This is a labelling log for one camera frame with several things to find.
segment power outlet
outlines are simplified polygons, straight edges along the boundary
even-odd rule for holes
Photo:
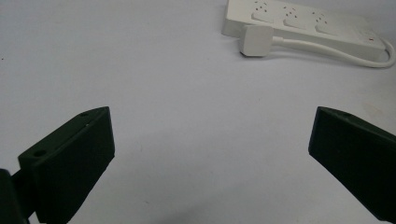
[[[228,0],[222,33],[239,37],[244,25],[274,28],[274,35],[339,49],[376,61],[386,49],[368,22],[358,16],[276,0]]]

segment white table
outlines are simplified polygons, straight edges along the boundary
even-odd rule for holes
[[[293,3],[361,15],[396,44],[394,0]],[[396,134],[396,66],[244,58],[220,33],[225,6],[1,0],[0,167],[108,105],[116,158],[70,223],[380,223],[308,142],[319,105]]]

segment black object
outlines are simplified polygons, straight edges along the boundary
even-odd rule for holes
[[[318,107],[309,154],[376,218],[396,223],[396,136],[348,113]]]
[[[0,224],[23,224],[35,211],[67,223],[114,158],[108,107],[83,112],[24,151],[12,177],[0,169]]]

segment cable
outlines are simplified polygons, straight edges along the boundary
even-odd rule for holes
[[[366,67],[373,67],[373,68],[385,68],[391,67],[396,63],[396,55],[395,55],[395,48],[388,42],[388,40],[381,38],[382,42],[384,42],[386,51],[389,54],[389,59],[385,63],[378,63],[373,61],[364,60],[350,54],[344,53],[338,49],[332,49],[324,45],[307,42],[303,40],[292,40],[292,39],[284,39],[283,37],[274,36],[273,37],[273,45],[278,45],[286,48],[291,49],[302,49],[302,50],[309,50],[314,51],[317,53],[327,54],[334,57],[342,58],[346,61],[351,63],[366,66]]]

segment screw hole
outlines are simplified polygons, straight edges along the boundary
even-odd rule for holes
[[[33,154],[35,157],[41,157],[44,156],[47,153],[46,150],[38,150],[37,152],[35,152],[35,154]]]

